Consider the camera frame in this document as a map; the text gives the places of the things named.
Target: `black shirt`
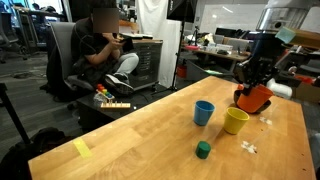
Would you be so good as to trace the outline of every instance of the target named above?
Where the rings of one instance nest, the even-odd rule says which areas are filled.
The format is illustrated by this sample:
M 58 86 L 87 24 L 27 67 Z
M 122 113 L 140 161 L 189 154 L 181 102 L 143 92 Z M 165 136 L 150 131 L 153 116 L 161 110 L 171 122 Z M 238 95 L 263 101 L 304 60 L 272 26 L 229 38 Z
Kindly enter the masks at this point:
M 110 73 L 116 61 L 109 56 L 107 61 L 93 66 L 85 59 L 85 56 L 99 54 L 108 43 L 109 41 L 101 33 L 93 32 L 91 18 L 81 19 L 76 22 L 71 35 L 73 63 L 81 64 L 77 66 L 78 75 L 81 75 L 92 85 L 95 85 L 105 74 Z

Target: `office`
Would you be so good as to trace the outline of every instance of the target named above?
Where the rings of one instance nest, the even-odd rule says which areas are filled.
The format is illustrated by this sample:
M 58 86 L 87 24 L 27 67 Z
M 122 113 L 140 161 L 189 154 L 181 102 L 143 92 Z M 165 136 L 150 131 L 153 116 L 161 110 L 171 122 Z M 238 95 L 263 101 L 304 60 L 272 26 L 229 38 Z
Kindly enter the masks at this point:
M 235 10 L 232 9 L 232 6 L 228 7 L 227 5 L 225 5 L 224 7 L 230 11 L 233 11 L 234 13 L 236 12 Z M 137 9 L 138 23 L 139 23 L 139 14 L 143 14 L 143 13 L 139 12 L 139 9 Z M 203 19 L 205 19 L 204 16 L 202 17 L 200 16 L 199 21 L 203 21 Z M 290 174 L 290 172 L 293 171 L 294 168 L 296 168 L 295 166 L 294 167 L 290 166 L 286 169 L 284 167 L 283 168 L 284 171 L 280 172 L 280 170 L 277 170 L 275 171 L 274 175 L 272 174 L 270 175 L 269 173 L 267 175 L 263 171 L 264 168 L 261 168 L 262 170 L 258 171 L 257 168 L 253 166 L 253 164 L 256 162 L 253 159 L 259 156 L 260 156 L 259 158 L 262 158 L 262 155 L 265 155 L 267 157 L 273 156 L 278 158 L 281 158 L 282 156 L 284 157 L 286 154 L 293 156 L 296 152 L 289 151 L 286 149 L 280 153 L 278 151 L 275 152 L 275 150 L 279 150 L 284 147 L 295 147 L 293 145 L 294 142 L 295 143 L 300 142 L 301 144 L 299 143 L 299 145 L 301 146 L 304 146 L 306 144 L 308 145 L 307 130 L 305 126 L 308 128 L 308 132 L 310 130 L 316 131 L 317 129 L 316 128 L 312 129 L 313 125 L 310 125 L 310 124 L 314 123 L 313 121 L 307 121 L 308 116 L 311 116 L 311 119 L 312 119 L 314 115 L 312 115 L 312 113 L 310 114 L 306 114 L 306 113 L 308 113 L 308 110 L 311 110 L 311 108 L 313 107 L 318 108 L 317 104 L 315 104 L 315 102 L 312 103 L 311 101 L 301 100 L 300 103 L 304 107 L 303 109 L 304 112 L 302 113 L 302 109 L 299 104 L 293 103 L 293 101 L 284 100 L 283 98 L 272 96 L 270 98 L 270 101 L 271 101 L 270 107 L 268 107 L 259 115 L 248 113 L 250 115 L 250 121 L 248 121 L 243 126 L 243 128 L 237 135 L 230 135 L 224 131 L 223 115 L 226 113 L 226 109 L 230 106 L 230 104 L 234 103 L 233 96 L 234 96 L 234 91 L 237 89 L 237 85 L 232 84 L 230 82 L 232 81 L 232 79 L 231 80 L 228 79 L 230 76 L 219 77 L 219 75 L 217 75 L 218 70 L 210 69 L 210 68 L 204 69 L 204 70 L 211 70 L 211 71 L 205 71 L 205 72 L 216 73 L 215 75 L 216 77 L 208 77 L 209 75 L 203 74 L 202 73 L 203 71 L 200 71 L 199 76 L 197 77 L 192 76 L 193 79 L 188 80 L 188 78 L 190 78 L 190 72 L 188 74 L 188 71 L 190 71 L 189 69 L 190 66 L 188 65 L 194 65 L 192 66 L 192 68 L 200 67 L 202 69 L 201 66 L 199 66 L 194 61 L 189 59 L 191 57 L 194 58 L 195 56 L 194 53 L 190 52 L 189 49 L 187 51 L 184 51 L 184 53 L 188 53 L 192 55 L 192 56 L 187 56 L 185 58 L 186 64 L 183 64 L 183 60 L 179 61 L 179 63 L 181 63 L 179 65 L 187 65 L 187 70 L 186 70 L 187 72 L 185 72 L 186 76 L 183 76 L 183 73 L 182 73 L 182 75 L 179 74 L 179 76 L 181 77 L 179 76 L 177 77 L 176 86 L 178 87 L 179 91 L 170 96 L 167 96 L 171 94 L 171 89 L 170 89 L 168 91 L 157 93 L 152 96 L 151 93 L 153 92 L 152 90 L 154 90 L 152 89 L 153 82 L 159 80 L 160 84 L 164 86 L 162 87 L 160 85 L 156 85 L 157 91 L 161 91 L 162 89 L 166 89 L 166 87 L 171 86 L 172 79 L 173 79 L 173 72 L 175 68 L 175 61 L 176 61 L 175 52 L 177 52 L 178 50 L 178 44 L 179 44 L 178 42 L 180 37 L 179 36 L 180 35 L 179 28 L 181 25 L 180 22 L 170 21 L 167 24 L 161 24 L 161 25 L 162 25 L 161 27 L 154 27 L 154 28 L 157 28 L 157 29 L 164 28 L 164 26 L 167 25 L 171 32 L 175 32 L 175 33 L 169 34 L 174 37 L 174 38 L 171 38 L 171 40 L 174 43 L 169 45 L 166 44 L 168 43 L 168 40 L 166 39 L 167 37 L 165 36 L 165 34 L 159 34 L 159 37 L 162 37 L 162 38 L 157 39 L 155 30 L 151 32 L 149 30 L 146 32 L 139 32 L 141 34 L 144 34 L 145 36 L 150 34 L 153 36 L 154 39 L 153 40 L 149 39 L 147 43 L 138 42 L 141 40 L 133 40 L 133 44 L 134 45 L 138 44 L 139 46 L 138 48 L 140 50 L 138 52 L 140 53 L 139 63 L 141 63 L 141 59 L 143 59 L 143 61 L 145 61 L 146 63 L 144 64 L 144 66 L 142 66 L 141 69 L 138 70 L 138 72 L 136 72 L 137 73 L 136 75 L 132 74 L 132 76 L 137 77 L 138 75 L 141 75 L 141 76 L 138 76 L 141 81 L 149 80 L 148 78 L 146 78 L 148 77 L 148 74 L 143 74 L 143 68 L 150 67 L 148 66 L 149 57 L 151 57 L 151 59 L 154 59 L 157 57 L 159 58 L 161 54 L 161 57 L 159 59 L 159 65 L 158 65 L 159 76 L 157 77 L 157 79 L 153 80 L 151 78 L 152 80 L 148 81 L 149 84 L 146 83 L 148 84 L 147 87 L 143 87 L 139 89 L 139 87 L 141 87 L 141 84 L 137 84 L 136 87 L 133 87 L 133 88 L 136 88 L 137 94 L 130 96 L 131 99 L 130 98 L 121 99 L 121 97 L 117 97 L 113 92 L 111 93 L 116 97 L 113 103 L 115 103 L 115 101 L 117 101 L 117 103 L 121 103 L 121 102 L 131 103 L 130 108 L 132 109 L 130 110 L 132 110 L 132 112 L 130 113 L 124 110 L 124 111 L 108 114 L 108 112 L 110 112 L 108 111 L 108 109 L 101 110 L 97 108 L 98 110 L 96 110 L 91 108 L 93 106 L 92 105 L 93 103 L 90 105 L 89 100 L 91 100 L 91 102 L 93 101 L 94 94 L 91 94 L 92 95 L 91 97 L 87 96 L 86 98 L 86 96 L 84 96 L 80 98 L 80 100 L 78 100 L 79 104 L 77 109 L 68 111 L 66 109 L 66 106 L 69 104 L 68 102 L 64 102 L 64 103 L 54 102 L 50 94 L 47 94 L 43 90 L 39 90 L 40 86 L 47 83 L 47 78 L 40 76 L 42 74 L 46 74 L 46 67 L 47 67 L 46 65 L 48 62 L 48 59 L 46 57 L 47 54 L 43 54 L 43 53 L 40 53 L 38 55 L 32 54 L 28 56 L 27 61 L 23 61 L 20 57 L 6 59 L 6 63 L 1 64 L 2 67 L 5 67 L 5 68 L 1 68 L 1 71 L 6 72 L 2 74 L 1 81 L 6 83 L 8 87 L 8 91 L 6 92 L 10 100 L 12 101 L 12 104 L 14 105 L 17 111 L 17 114 L 22 121 L 22 124 L 24 125 L 26 131 L 28 132 L 28 135 L 32 136 L 36 134 L 40 129 L 45 127 L 57 127 L 59 128 L 59 130 L 64 131 L 66 135 L 79 136 L 82 133 L 81 128 L 85 125 L 88 125 L 85 122 L 90 122 L 90 121 L 84 121 L 82 122 L 82 124 L 80 123 L 79 125 L 77 121 L 77 118 L 79 116 L 81 117 L 80 121 L 85 120 L 86 118 L 90 119 L 90 117 L 91 117 L 90 120 L 92 121 L 100 118 L 107 121 L 107 122 L 102 122 L 102 124 L 108 123 L 105 126 L 94 131 L 88 130 L 90 132 L 87 135 L 84 135 L 83 137 L 81 137 L 81 139 L 75 139 L 75 141 L 72 141 L 72 142 L 70 141 L 69 143 L 66 143 L 65 145 L 59 147 L 59 148 L 65 147 L 66 149 L 70 150 L 70 151 L 67 151 L 67 153 L 70 153 L 68 157 L 70 158 L 72 157 L 72 158 L 75 158 L 76 160 L 79 160 L 78 161 L 79 163 L 76 165 L 76 167 L 79 167 L 80 169 L 83 168 L 81 169 L 81 172 L 84 173 L 82 175 L 86 177 L 93 177 L 93 175 L 95 174 L 93 172 L 88 171 L 88 169 L 95 169 L 95 168 L 93 167 L 88 169 L 84 168 L 85 167 L 84 162 L 90 161 L 90 158 L 91 158 L 92 160 L 94 159 L 95 162 L 99 162 L 99 160 L 104 162 L 109 162 L 103 165 L 104 168 L 97 167 L 97 169 L 101 170 L 101 172 L 106 170 L 105 171 L 106 173 L 101 173 L 101 174 L 107 174 L 109 177 L 114 175 L 113 177 L 118 177 L 119 179 L 124 179 L 126 177 L 129 178 L 133 176 L 142 177 L 142 178 L 153 177 L 153 179 L 156 179 L 161 177 L 167 177 L 167 176 L 164 176 L 166 174 L 168 176 L 171 176 L 172 178 L 187 176 L 185 179 L 188 179 L 189 178 L 188 175 L 190 174 L 181 174 L 179 172 L 183 172 L 184 168 L 185 170 L 194 169 L 192 164 L 197 164 L 198 165 L 197 167 L 201 167 L 201 166 L 204 166 L 203 162 L 207 162 L 208 164 L 208 162 L 210 161 L 221 162 L 220 164 L 221 166 L 219 166 L 219 163 L 215 163 L 215 165 L 214 163 L 213 164 L 209 163 L 211 164 L 210 167 L 212 167 L 210 169 L 215 169 L 214 171 L 212 171 L 217 177 L 215 179 L 218 179 L 219 177 L 224 179 L 226 178 L 228 179 L 228 177 L 241 178 L 241 176 L 237 177 L 235 174 L 227 173 L 230 170 L 228 169 L 228 167 L 233 167 L 233 164 L 226 162 L 226 160 L 230 160 L 230 161 L 232 160 L 230 159 L 228 154 L 237 154 L 240 151 L 243 152 L 243 149 L 241 148 L 241 143 L 243 141 L 252 143 L 254 146 L 257 147 L 256 149 L 257 154 L 251 154 L 249 152 L 247 153 L 247 151 L 244 151 L 245 153 L 243 156 L 246 160 L 249 161 L 248 168 L 251 170 L 250 172 L 254 172 L 254 170 L 256 170 L 258 175 L 260 175 L 261 177 L 269 178 L 269 179 L 272 177 L 276 177 L 276 175 L 282 176 L 283 172 L 287 172 Z M 204 30 L 202 31 L 202 29 L 204 28 L 202 23 L 199 25 L 199 27 L 200 27 L 199 33 L 204 32 Z M 194 31 L 194 25 L 186 24 L 186 29 L 191 30 L 191 34 L 192 34 Z M 171 58 L 169 58 L 169 55 L 167 55 L 168 57 L 165 57 L 163 56 L 162 53 L 159 53 L 160 44 L 162 45 L 161 52 L 163 52 L 163 50 L 168 50 L 168 49 L 171 50 L 172 53 L 167 53 L 171 55 Z M 241 56 L 242 50 L 240 52 L 241 55 L 239 55 L 237 54 L 237 49 L 238 48 L 236 48 L 235 54 L 233 53 L 233 49 L 232 49 L 231 50 L 232 54 L 227 54 L 227 55 L 218 54 L 216 56 L 209 55 L 207 57 L 207 60 L 211 61 L 212 58 L 215 57 L 217 65 L 219 65 L 223 69 L 226 69 L 227 71 L 223 73 L 227 74 L 228 72 L 230 72 L 232 67 L 231 65 L 233 64 L 233 60 L 230 60 L 231 58 L 230 56 L 238 55 L 239 57 L 242 57 Z M 204 59 L 206 58 L 206 56 L 204 57 L 204 55 L 199 55 L 196 57 L 204 58 Z M 228 58 L 230 61 L 228 61 L 228 63 L 223 63 L 227 61 L 227 60 L 223 61 L 223 59 L 228 59 Z M 188 83 L 190 84 L 193 83 L 193 84 L 192 86 L 189 86 L 189 88 L 188 87 L 183 88 L 186 84 L 189 85 Z M 215 106 L 215 110 L 212 113 L 212 116 L 208 125 L 204 127 L 199 127 L 192 121 L 194 116 L 195 102 L 197 100 L 206 100 Z M 14 125 L 12 124 L 10 117 L 7 115 L 6 110 L 4 108 L 1 108 L 0 110 L 1 110 L 1 116 L 3 117 L 2 121 L 4 124 L 3 132 L 6 132 L 3 135 L 1 135 L 1 137 L 5 137 L 3 141 L 6 144 L 8 144 L 8 146 L 5 149 L 6 151 L 4 151 L 4 152 L 7 152 L 8 148 L 13 146 L 17 142 L 19 142 L 21 138 L 18 136 L 18 132 L 15 129 Z M 84 112 L 93 113 L 96 116 L 93 117 L 94 115 L 93 116 L 88 115 L 88 113 L 85 114 Z M 260 120 L 260 118 L 262 117 L 272 121 L 272 125 L 263 123 Z M 293 121 L 295 122 L 295 124 L 290 124 L 290 121 L 288 121 L 287 119 L 291 119 L 291 122 Z M 166 133 L 165 139 L 163 138 L 164 135 L 162 135 L 160 132 Z M 286 143 L 281 146 L 274 146 L 275 149 L 266 148 L 265 144 L 277 142 L 278 139 L 282 139 L 283 142 L 286 142 Z M 206 160 L 200 161 L 200 159 L 198 159 L 196 156 L 195 151 L 199 141 L 206 141 L 209 145 L 211 145 L 211 151 Z M 85 148 L 86 150 L 84 150 L 84 154 L 83 152 L 78 151 L 77 148 L 79 148 L 79 144 L 80 144 L 80 149 L 82 147 L 88 147 L 88 148 Z M 223 149 L 230 149 L 228 148 L 230 146 L 233 147 L 231 148 L 233 150 L 226 151 L 226 153 L 222 153 Z M 59 153 L 59 150 L 62 150 L 59 148 L 56 149 L 56 153 Z M 111 154 L 113 154 L 113 156 L 106 156 L 105 152 L 102 152 L 99 150 L 100 148 L 103 148 L 103 149 L 110 148 L 109 152 L 110 153 L 112 152 Z M 300 162 L 300 163 L 305 162 L 304 167 L 301 168 L 301 171 L 302 173 L 304 173 L 304 170 L 303 170 L 304 168 L 306 169 L 306 172 L 308 172 L 308 174 L 304 176 L 305 174 L 300 174 L 300 171 L 299 172 L 294 171 L 294 173 L 291 174 L 292 176 L 294 176 L 293 179 L 296 177 L 301 177 L 302 179 L 309 179 L 309 177 L 312 176 L 313 164 L 311 162 L 311 154 L 308 148 L 303 148 L 303 149 L 304 150 L 301 150 L 303 152 L 299 151 L 299 155 L 303 154 L 304 156 L 301 155 L 301 157 L 300 156 L 297 157 L 297 160 L 293 159 L 290 161 L 288 160 L 286 162 L 291 164 L 295 164 L 295 162 Z M 53 159 L 58 156 L 59 155 L 57 154 L 55 155 L 47 154 L 45 158 L 48 158 L 48 159 L 52 158 L 52 161 L 53 161 Z M 240 163 L 242 156 L 236 156 L 236 157 L 237 158 L 234 163 L 235 164 L 237 164 L 238 162 Z M 57 168 L 54 171 L 44 172 L 41 170 L 41 168 L 39 168 L 40 166 L 35 165 L 36 164 L 35 162 L 41 162 L 41 159 L 43 160 L 43 158 L 36 159 L 37 161 L 34 161 L 33 163 L 34 166 L 33 167 L 30 166 L 31 168 L 35 168 L 34 170 L 39 175 L 38 177 L 40 176 L 53 177 L 54 174 L 59 175 L 59 173 L 61 173 L 60 174 L 61 177 L 62 175 L 66 175 L 65 178 L 68 178 L 67 174 L 63 174 L 63 169 L 72 168 L 71 166 L 68 166 L 69 164 L 68 162 L 66 162 L 65 165 L 61 165 L 60 168 Z M 274 161 L 272 161 L 272 158 L 269 158 L 266 161 L 268 162 L 269 165 L 274 165 Z M 119 163 L 119 168 L 115 168 L 116 167 L 115 165 L 117 163 Z M 145 173 L 140 174 L 141 171 L 139 171 L 139 169 L 142 167 L 145 168 L 144 169 Z M 206 168 L 201 168 L 199 169 L 199 171 L 203 172 Z M 162 169 L 162 171 L 160 172 L 167 172 L 167 173 L 159 173 L 159 172 L 156 173 L 153 171 L 154 169 Z

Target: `box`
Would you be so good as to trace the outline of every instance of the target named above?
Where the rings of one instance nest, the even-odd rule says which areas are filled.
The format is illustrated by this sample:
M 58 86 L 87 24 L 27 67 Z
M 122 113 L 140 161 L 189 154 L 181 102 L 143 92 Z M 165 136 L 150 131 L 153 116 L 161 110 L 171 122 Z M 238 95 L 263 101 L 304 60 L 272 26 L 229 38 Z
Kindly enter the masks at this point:
M 302 82 L 297 88 L 292 88 L 292 90 L 293 98 L 314 103 L 320 101 L 320 87 Z

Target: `floor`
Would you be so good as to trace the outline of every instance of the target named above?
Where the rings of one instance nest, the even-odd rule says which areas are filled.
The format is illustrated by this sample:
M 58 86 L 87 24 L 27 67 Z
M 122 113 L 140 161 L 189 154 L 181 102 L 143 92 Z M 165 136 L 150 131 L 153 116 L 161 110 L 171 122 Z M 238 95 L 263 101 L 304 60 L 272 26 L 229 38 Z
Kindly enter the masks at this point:
M 0 64 L 0 82 L 6 83 L 7 94 L 30 137 L 44 127 L 56 127 L 66 135 L 79 136 L 82 130 L 78 124 L 77 111 L 69 111 L 67 103 L 55 102 L 50 94 L 39 89 L 47 82 L 46 64 L 45 53 L 32 56 L 27 61 L 11 57 L 6 64 Z M 178 89 L 189 84 L 191 82 L 178 78 Z M 159 96 L 168 94 L 170 91 L 160 93 Z M 308 134 L 320 132 L 320 106 L 295 101 L 302 104 Z M 0 108 L 0 159 L 19 141 L 21 138 L 6 109 Z

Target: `man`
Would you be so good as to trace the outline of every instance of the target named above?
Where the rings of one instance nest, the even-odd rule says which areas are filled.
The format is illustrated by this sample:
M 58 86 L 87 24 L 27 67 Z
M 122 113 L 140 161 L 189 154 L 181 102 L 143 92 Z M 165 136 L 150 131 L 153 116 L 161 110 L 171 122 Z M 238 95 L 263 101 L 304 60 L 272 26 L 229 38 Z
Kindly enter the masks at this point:
M 116 39 L 117 34 L 94 30 L 95 22 L 108 26 L 108 18 L 105 18 L 106 22 L 98 19 L 95 21 L 94 9 L 117 8 L 116 0 L 91 0 L 89 4 L 91 17 L 77 21 L 72 32 L 71 48 L 75 72 L 94 87 L 102 83 L 121 94 L 131 94 L 133 88 L 128 84 L 127 74 L 136 68 L 138 56 L 134 53 L 121 56 L 120 49 L 124 43 Z

